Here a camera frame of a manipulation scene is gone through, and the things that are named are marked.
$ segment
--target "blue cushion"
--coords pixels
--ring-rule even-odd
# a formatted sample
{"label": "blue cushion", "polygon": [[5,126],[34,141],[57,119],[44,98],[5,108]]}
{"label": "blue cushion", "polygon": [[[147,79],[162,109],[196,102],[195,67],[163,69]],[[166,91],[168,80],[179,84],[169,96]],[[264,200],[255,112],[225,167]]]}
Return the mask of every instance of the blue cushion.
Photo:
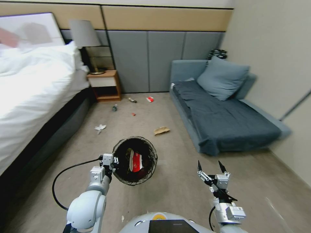
{"label": "blue cushion", "polygon": [[213,57],[197,82],[211,96],[226,100],[243,84],[248,71],[249,66],[237,65]]}

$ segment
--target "wooden nightstand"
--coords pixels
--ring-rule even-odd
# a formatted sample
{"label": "wooden nightstand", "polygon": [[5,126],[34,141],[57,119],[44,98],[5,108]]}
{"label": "wooden nightstand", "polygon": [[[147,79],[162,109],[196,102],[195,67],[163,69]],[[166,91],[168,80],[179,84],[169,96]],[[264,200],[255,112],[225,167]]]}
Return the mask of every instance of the wooden nightstand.
{"label": "wooden nightstand", "polygon": [[98,102],[121,100],[121,88],[116,70],[107,70],[98,75],[88,74],[87,79]]}

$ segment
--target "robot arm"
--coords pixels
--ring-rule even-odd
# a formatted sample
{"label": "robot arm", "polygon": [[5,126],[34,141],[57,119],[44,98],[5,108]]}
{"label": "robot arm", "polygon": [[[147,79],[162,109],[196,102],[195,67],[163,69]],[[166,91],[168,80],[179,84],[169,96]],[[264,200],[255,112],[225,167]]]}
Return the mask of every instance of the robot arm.
{"label": "robot arm", "polygon": [[63,233],[75,233],[78,230],[100,233],[111,174],[118,164],[118,158],[113,154],[104,154],[100,167],[91,169],[90,184],[86,191],[70,204],[67,212],[67,225]]}
{"label": "robot arm", "polygon": [[223,174],[207,175],[202,171],[200,162],[198,162],[198,176],[210,187],[210,191],[214,195],[216,220],[220,225],[241,224],[241,220],[246,217],[242,207],[235,205],[233,201],[237,199],[228,194],[228,183],[230,173],[228,173],[219,161],[219,165]]}

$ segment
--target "black mesh trash can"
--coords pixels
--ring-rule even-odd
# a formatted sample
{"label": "black mesh trash can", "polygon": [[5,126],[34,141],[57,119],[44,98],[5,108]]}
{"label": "black mesh trash can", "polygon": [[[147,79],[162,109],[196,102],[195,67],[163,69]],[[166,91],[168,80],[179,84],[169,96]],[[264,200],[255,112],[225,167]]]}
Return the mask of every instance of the black mesh trash can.
{"label": "black mesh trash can", "polygon": [[[130,156],[128,149],[142,155],[143,168],[138,172],[130,171]],[[129,137],[119,141],[113,148],[114,156],[118,157],[119,165],[114,172],[115,177],[127,185],[137,185],[148,180],[156,169],[158,156],[156,150],[147,139],[139,136]]]}

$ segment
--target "black cable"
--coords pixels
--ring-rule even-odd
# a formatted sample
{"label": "black cable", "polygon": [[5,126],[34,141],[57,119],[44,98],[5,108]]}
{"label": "black cable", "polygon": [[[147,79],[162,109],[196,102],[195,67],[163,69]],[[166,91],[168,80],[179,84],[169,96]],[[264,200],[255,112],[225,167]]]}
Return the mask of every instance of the black cable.
{"label": "black cable", "polygon": [[211,224],[211,216],[212,216],[212,213],[213,213],[214,209],[215,209],[215,206],[213,206],[213,208],[210,211],[210,215],[208,216],[208,222],[210,224],[210,228],[211,228],[212,231],[214,231],[214,229],[213,229],[212,224]]}
{"label": "black cable", "polygon": [[54,197],[55,202],[56,202],[61,208],[63,208],[64,210],[68,210],[67,207],[63,206],[63,205],[57,200],[57,197],[56,197],[56,195],[55,195],[54,187],[55,187],[55,183],[56,183],[57,178],[58,178],[63,172],[69,170],[70,168],[77,167],[77,166],[80,166],[80,165],[83,165],[83,164],[86,164],[86,163],[90,163],[90,162],[95,162],[95,161],[98,161],[98,160],[100,160],[100,158],[95,159],[95,160],[86,161],[86,162],[83,162],[83,163],[78,163],[78,164],[76,164],[76,165],[72,165],[72,166],[70,166],[70,167],[65,168],[64,170],[62,170],[60,173],[57,174],[57,176],[55,177],[55,179],[54,179],[54,181],[53,181],[53,184],[52,184],[52,194],[53,194],[53,197]]}

